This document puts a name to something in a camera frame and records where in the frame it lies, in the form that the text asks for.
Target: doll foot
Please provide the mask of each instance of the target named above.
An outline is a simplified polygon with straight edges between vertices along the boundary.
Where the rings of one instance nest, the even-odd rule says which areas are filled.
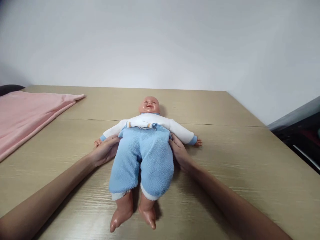
[[[110,222],[110,232],[111,233],[114,232],[114,230],[120,227],[122,223],[127,221],[132,216],[132,214],[133,214],[132,209],[129,209],[129,210],[116,209]]]
[[[141,206],[139,206],[139,213],[143,217],[143,219],[146,221],[148,225],[151,226],[153,230],[156,229],[156,212],[154,210],[154,207],[152,207],[150,210],[143,210]]]

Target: doll arm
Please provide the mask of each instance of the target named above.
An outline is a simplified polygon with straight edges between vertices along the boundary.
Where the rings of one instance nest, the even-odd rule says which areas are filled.
[[[193,132],[190,132],[173,119],[170,119],[170,121],[169,131],[175,134],[181,142],[189,145],[195,145],[198,142],[198,137]]]
[[[119,134],[123,127],[126,125],[127,121],[128,120],[126,119],[121,120],[117,125],[113,126],[112,128],[109,128],[107,131],[103,133],[103,135],[100,137],[100,140],[103,142],[104,140],[106,140],[106,138],[115,134]]]

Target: doll head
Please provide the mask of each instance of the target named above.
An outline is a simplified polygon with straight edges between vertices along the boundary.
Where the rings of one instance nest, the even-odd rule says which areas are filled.
[[[152,96],[145,97],[139,106],[139,113],[159,113],[160,106],[159,101]]]

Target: forearm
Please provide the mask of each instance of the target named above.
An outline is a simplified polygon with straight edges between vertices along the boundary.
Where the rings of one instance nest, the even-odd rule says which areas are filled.
[[[185,170],[210,195],[227,220],[244,239],[291,239],[245,199],[196,164],[184,166]]]
[[[0,219],[1,239],[31,239],[94,165],[83,157]]]

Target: pink blanket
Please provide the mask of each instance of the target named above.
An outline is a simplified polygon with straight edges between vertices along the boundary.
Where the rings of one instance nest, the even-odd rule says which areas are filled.
[[[0,162],[84,97],[21,91],[0,97]]]

